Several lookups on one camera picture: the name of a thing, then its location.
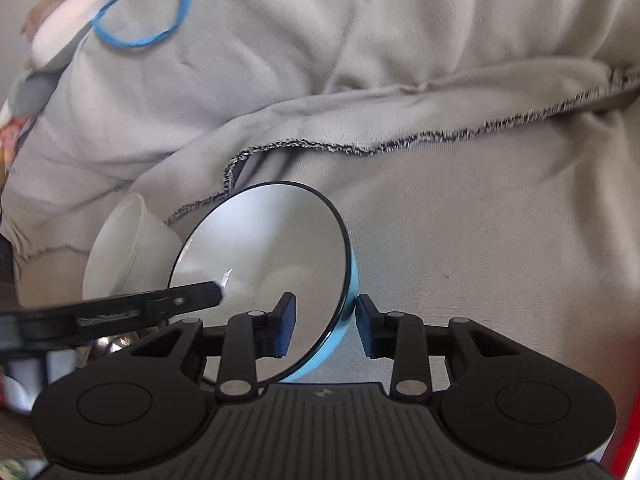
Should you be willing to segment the stainless steel bowl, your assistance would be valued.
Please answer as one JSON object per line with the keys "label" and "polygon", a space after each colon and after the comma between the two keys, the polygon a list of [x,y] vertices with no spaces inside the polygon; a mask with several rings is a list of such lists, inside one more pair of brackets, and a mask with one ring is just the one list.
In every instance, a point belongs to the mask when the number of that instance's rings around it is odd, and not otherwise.
{"label": "stainless steel bowl", "polygon": [[119,352],[123,348],[130,346],[138,341],[139,337],[136,332],[126,333],[123,335],[103,336],[95,341],[89,351],[88,359],[90,361],[109,356],[112,353]]}

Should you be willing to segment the blue enamel bowl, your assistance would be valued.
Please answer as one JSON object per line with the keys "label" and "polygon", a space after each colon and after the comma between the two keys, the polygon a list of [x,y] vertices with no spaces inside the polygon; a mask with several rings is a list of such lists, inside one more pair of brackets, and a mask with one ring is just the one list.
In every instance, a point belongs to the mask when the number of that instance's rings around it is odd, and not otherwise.
{"label": "blue enamel bowl", "polygon": [[252,186],[225,200],[192,231],[172,269],[172,287],[214,281],[224,299],[196,314],[207,327],[233,315],[271,310],[296,297],[288,352],[257,362],[257,378],[294,382],[342,341],[358,294],[358,270],[345,222],[314,188],[294,182]]}

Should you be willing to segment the white paper cup bowl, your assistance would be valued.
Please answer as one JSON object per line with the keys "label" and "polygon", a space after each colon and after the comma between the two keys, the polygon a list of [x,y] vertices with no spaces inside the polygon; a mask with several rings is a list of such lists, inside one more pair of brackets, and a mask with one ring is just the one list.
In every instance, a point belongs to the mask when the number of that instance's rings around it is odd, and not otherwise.
{"label": "white paper cup bowl", "polygon": [[127,195],[104,222],[92,246],[82,298],[166,288],[181,247],[178,234],[149,211],[142,195]]}

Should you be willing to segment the pink white plush toy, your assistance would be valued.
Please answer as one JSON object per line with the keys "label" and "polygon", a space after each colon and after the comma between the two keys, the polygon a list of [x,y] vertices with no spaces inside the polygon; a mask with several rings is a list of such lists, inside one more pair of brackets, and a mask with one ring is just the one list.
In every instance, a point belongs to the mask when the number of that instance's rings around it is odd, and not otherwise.
{"label": "pink white plush toy", "polygon": [[10,110],[9,101],[3,103],[0,131],[1,185],[6,183],[6,177],[13,165],[18,151],[18,141],[26,134],[34,122],[35,118],[33,117],[14,117]]}

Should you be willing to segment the grey sofa blanket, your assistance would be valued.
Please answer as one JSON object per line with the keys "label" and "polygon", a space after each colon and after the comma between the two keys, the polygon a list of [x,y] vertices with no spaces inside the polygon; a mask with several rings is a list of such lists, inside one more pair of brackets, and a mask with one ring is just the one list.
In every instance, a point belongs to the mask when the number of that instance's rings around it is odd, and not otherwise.
{"label": "grey sofa blanket", "polygon": [[155,47],[81,41],[2,196],[27,307],[80,296],[127,192],[187,231],[303,182],[362,289],[639,385],[639,0],[193,0]]}

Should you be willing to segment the grey plush ball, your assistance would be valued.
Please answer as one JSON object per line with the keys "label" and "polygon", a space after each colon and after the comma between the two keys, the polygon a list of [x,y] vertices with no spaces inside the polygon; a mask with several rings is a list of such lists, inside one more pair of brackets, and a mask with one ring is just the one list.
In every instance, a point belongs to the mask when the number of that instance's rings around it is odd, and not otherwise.
{"label": "grey plush ball", "polygon": [[60,77],[60,73],[42,70],[25,70],[19,74],[8,96],[11,115],[15,118],[37,116],[50,100]]}

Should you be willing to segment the brown teddy bear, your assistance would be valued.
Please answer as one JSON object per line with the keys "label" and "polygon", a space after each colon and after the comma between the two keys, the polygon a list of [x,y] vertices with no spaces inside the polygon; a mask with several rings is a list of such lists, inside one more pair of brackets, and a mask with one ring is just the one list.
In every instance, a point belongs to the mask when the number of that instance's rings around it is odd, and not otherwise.
{"label": "brown teddy bear", "polygon": [[43,22],[66,0],[40,0],[26,14],[21,34],[32,42]]}

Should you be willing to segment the pink grey round plush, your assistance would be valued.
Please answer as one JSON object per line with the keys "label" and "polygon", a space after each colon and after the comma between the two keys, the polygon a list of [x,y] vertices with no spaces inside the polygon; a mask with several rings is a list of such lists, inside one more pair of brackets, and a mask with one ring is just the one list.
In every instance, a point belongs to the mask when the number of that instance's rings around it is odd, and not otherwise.
{"label": "pink grey round plush", "polygon": [[40,26],[30,43],[30,65],[53,73],[72,60],[99,10],[111,0],[66,0]]}

